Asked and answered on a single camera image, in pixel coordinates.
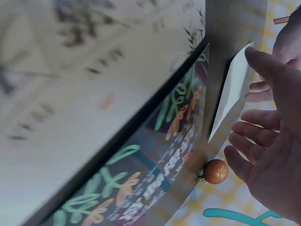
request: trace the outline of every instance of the teal design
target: teal design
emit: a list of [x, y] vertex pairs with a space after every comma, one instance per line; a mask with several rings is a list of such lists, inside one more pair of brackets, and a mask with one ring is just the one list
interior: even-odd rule
[[96, 173], [88, 182], [84, 194], [93, 194], [101, 182], [100, 173]]
[[108, 198], [110, 194], [112, 194], [113, 188], [121, 188], [122, 185], [118, 184], [117, 181], [121, 180], [127, 175], [127, 172], [122, 172], [112, 178], [107, 167], [102, 167], [100, 169], [100, 173], [106, 182], [106, 185], [103, 188], [102, 198]]
[[[107, 198], [112, 194], [113, 188], [121, 188], [122, 185], [118, 183], [119, 180], [127, 175], [127, 172], [121, 172], [112, 177], [107, 166], [112, 165], [125, 157], [128, 157], [140, 150], [139, 145], [128, 145], [121, 151], [116, 153], [109, 159], [104, 167], [102, 167], [98, 173], [96, 173], [87, 183], [82, 195], [78, 195], [68, 200], [61, 210], [58, 210], [53, 215], [53, 226], [66, 226], [67, 214], [71, 213], [70, 222], [72, 224], [78, 224], [82, 221], [84, 215], [91, 214], [92, 207], [98, 205], [100, 197]], [[103, 188], [102, 193], [95, 193], [98, 189], [101, 180], [104, 180], [106, 185]]]
[[58, 210], [53, 215], [53, 226], [65, 226], [67, 223], [67, 216], [65, 211]]
[[279, 216], [278, 214], [272, 211], [268, 211], [256, 219], [248, 217], [241, 213], [233, 212], [231, 210], [223, 210], [223, 209], [206, 209], [203, 214], [205, 217], [227, 218], [251, 226], [269, 226], [263, 223], [262, 221], [268, 217], [281, 218], [281, 216]]
[[113, 163], [118, 162], [119, 160], [132, 155], [140, 150], [139, 145], [129, 145], [124, 147], [121, 151], [113, 155], [106, 163], [106, 165], [112, 165]]

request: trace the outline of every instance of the yellow checkered surface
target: yellow checkered surface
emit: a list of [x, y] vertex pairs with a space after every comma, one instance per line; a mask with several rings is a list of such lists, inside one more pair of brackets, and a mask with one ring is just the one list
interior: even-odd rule
[[[272, 52], [277, 34], [285, 25], [274, 24], [273, 20], [290, 16], [300, 4], [301, 0], [269, 0], [261, 44], [262, 51]], [[255, 75], [254, 81], [258, 79], [258, 75]], [[245, 103], [243, 111], [248, 109], [273, 110], [275, 104], [274, 102]], [[223, 141], [223, 133], [227, 135], [229, 132], [230, 124], [231, 122], [224, 123], [219, 128], [220, 140]], [[228, 144], [228, 141], [223, 144], [216, 156], [217, 159], [225, 160], [223, 149]], [[291, 226], [297, 224], [263, 207], [251, 196], [247, 186], [230, 170], [227, 179], [219, 185], [198, 184], [166, 226], [196, 225]]]

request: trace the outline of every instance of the sparkly ball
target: sparkly ball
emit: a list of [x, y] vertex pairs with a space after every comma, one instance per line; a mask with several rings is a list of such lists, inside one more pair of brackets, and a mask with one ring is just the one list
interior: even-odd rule
[[204, 178], [210, 184], [220, 184], [228, 176], [228, 165], [219, 159], [209, 161], [204, 167]]

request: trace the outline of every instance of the paper card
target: paper card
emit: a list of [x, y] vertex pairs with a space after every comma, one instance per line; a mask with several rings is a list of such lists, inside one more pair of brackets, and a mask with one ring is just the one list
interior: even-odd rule
[[243, 47], [236, 54], [230, 64], [209, 141], [213, 138], [226, 115], [241, 97], [241, 91], [246, 80], [246, 73], [248, 69], [245, 50], [246, 48], [253, 46], [254, 42], [251, 42]]

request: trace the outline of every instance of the decorative leaf pattern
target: decorative leaf pattern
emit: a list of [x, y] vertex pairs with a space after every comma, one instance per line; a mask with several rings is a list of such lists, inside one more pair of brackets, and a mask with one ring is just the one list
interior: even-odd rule
[[184, 113], [187, 111], [187, 109], [188, 105], [185, 105], [176, 115], [168, 129], [165, 140], [169, 140], [171, 136], [176, 136], [178, 134], [180, 128], [180, 121], [184, 118]]
[[65, 211], [58, 210], [53, 215], [53, 226], [65, 226], [67, 223], [67, 216]]
[[188, 109], [188, 113], [187, 113], [187, 117], [186, 117], [186, 121], [188, 121], [191, 117], [191, 113], [196, 109], [197, 104], [198, 104], [198, 100], [199, 100], [199, 96], [201, 93], [202, 87], [198, 87], [197, 90], [194, 92], [192, 100], [190, 102], [189, 105], [189, 109]]
[[108, 206], [114, 201], [113, 198], [108, 199], [107, 201], [103, 202], [99, 206], [97, 206], [89, 216], [86, 217], [82, 226], [91, 226], [92, 224], [100, 224], [103, 221], [102, 213], [108, 210]]
[[139, 182], [139, 179], [137, 177], [139, 177], [140, 174], [141, 174], [141, 172], [134, 173], [129, 179], [126, 180], [126, 182], [124, 182], [122, 187], [119, 189], [119, 191], [117, 193], [117, 197], [116, 197], [116, 206], [117, 207], [124, 204], [127, 196], [129, 196], [133, 193], [132, 187], [135, 186]]
[[101, 182], [100, 173], [96, 173], [87, 183], [84, 194], [92, 194], [96, 191]]
[[106, 165], [112, 165], [113, 163], [118, 162], [119, 160], [134, 154], [140, 149], [139, 145], [129, 145], [124, 147], [120, 152], [113, 155], [106, 163]]

